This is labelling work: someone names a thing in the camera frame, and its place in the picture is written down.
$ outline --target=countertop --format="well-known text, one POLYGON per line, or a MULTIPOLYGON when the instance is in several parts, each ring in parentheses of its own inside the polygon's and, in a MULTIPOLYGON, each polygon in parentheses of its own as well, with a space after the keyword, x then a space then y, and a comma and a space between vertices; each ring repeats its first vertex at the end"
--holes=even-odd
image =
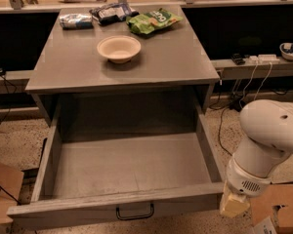
MULTIPOLYGON (((161 6, 137 6, 140 13, 161 6)), ((192 30, 181 6, 163 6, 183 20, 148 36, 130 32, 126 22, 94 28, 63 30, 57 20, 29 79, 30 94, 94 92, 132 86, 214 84, 219 76, 192 30), (125 64, 102 58, 98 43, 113 35, 138 39, 142 49, 125 64)), ((88 13, 89 8, 66 8, 60 15, 88 13)))

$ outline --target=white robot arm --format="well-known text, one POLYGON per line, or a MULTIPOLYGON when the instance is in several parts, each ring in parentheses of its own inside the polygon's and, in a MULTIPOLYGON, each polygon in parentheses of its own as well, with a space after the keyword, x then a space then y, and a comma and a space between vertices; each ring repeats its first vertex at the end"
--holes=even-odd
POLYGON ((229 161, 226 186, 233 195, 256 197, 293 154, 293 103, 255 100, 242 109, 240 123, 246 136, 229 161))

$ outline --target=white bowl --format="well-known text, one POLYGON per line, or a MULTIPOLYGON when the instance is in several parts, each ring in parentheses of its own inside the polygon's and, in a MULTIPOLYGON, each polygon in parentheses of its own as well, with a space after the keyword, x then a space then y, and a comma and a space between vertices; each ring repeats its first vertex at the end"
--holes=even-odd
POLYGON ((118 35, 105 38, 97 49, 104 58, 114 63, 125 63, 140 51, 141 44, 133 37, 118 35))
POLYGON ((293 60, 293 43, 282 43, 280 45, 280 50, 284 59, 293 60))

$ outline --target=snack package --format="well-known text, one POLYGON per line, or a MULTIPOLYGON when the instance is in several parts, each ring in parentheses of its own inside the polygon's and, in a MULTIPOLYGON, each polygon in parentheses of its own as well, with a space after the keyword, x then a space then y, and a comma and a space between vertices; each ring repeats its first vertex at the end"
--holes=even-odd
POLYGON ((126 20, 126 17, 134 17, 139 13, 127 3, 112 3, 90 10, 94 20, 100 25, 107 25, 126 20))
POLYGON ((182 17, 164 9, 159 9, 158 11, 139 14, 133 18, 128 17, 126 22, 131 32, 135 34, 150 34, 155 30, 168 27, 182 19, 182 17))
POLYGON ((60 26, 63 29, 92 28, 92 16, 90 14, 66 14, 59 17, 60 26))

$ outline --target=drawer front panel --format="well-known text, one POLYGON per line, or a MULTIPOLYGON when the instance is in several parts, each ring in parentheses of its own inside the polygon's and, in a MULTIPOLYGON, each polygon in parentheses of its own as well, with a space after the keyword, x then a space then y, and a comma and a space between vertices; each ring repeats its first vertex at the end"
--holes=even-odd
POLYGON ((124 218, 144 218, 145 215, 150 215, 151 204, 153 204, 151 217, 216 210, 223 184, 200 187, 191 186, 187 189, 178 188, 141 195, 127 194, 118 199, 108 199, 108 196, 104 196, 103 199, 97 197, 95 202, 92 198, 51 200, 10 208, 8 215, 26 229, 40 230, 117 221, 120 220, 117 217, 117 208, 124 218), (182 196, 195 192, 202 195, 182 196))

